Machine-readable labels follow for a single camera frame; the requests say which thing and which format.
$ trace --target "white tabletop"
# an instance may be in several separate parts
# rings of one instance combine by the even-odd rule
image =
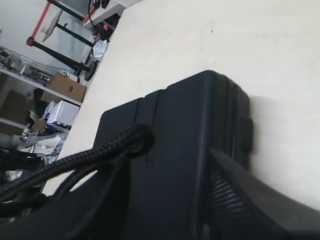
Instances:
[[[60,157],[93,146],[104,111],[211,69],[250,96],[253,174],[320,210],[318,3],[143,0],[128,8]]]

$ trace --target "black plastic case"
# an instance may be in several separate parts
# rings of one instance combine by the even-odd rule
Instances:
[[[106,111],[94,145],[134,123],[153,126],[156,143],[132,160],[131,196],[122,239],[191,240],[207,218],[207,156],[220,149],[249,166],[249,97],[226,76],[204,71]]]

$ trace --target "black case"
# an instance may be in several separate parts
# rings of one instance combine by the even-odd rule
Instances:
[[[247,94],[233,81],[204,71],[106,111],[94,146],[134,123],[153,126],[156,142],[132,160],[131,196],[124,240],[203,237],[207,208],[207,157],[220,149],[249,166],[253,122]]]

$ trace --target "white box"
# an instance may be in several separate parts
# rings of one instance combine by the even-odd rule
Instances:
[[[48,124],[64,124],[72,126],[79,112],[79,107],[71,103],[61,101],[59,102],[50,113],[47,123]]]

